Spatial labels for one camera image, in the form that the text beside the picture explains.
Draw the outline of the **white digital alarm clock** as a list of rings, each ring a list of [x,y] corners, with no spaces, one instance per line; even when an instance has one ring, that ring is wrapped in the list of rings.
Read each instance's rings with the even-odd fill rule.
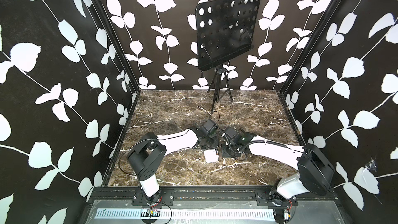
[[[215,149],[204,150],[203,153],[204,153],[204,156],[205,156],[206,163],[218,162],[219,154],[218,154],[218,150],[216,148]]]

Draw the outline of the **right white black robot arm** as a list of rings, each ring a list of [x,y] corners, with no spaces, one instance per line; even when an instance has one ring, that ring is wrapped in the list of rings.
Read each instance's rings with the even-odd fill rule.
[[[334,166],[314,144],[294,146],[274,142],[254,133],[243,134],[228,127],[222,131],[226,146],[222,148],[226,157],[242,154],[270,158],[284,163],[297,172],[278,180],[268,193],[268,199],[275,204],[305,193],[326,196],[335,172]]]

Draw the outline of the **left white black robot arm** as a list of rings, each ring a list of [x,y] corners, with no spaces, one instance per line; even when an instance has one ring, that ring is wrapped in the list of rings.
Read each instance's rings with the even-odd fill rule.
[[[169,135],[147,133],[126,156],[144,195],[153,202],[160,197],[160,186],[155,173],[163,158],[172,152],[199,148],[204,153],[205,162],[217,162],[219,159],[217,130],[216,124],[205,124]]]

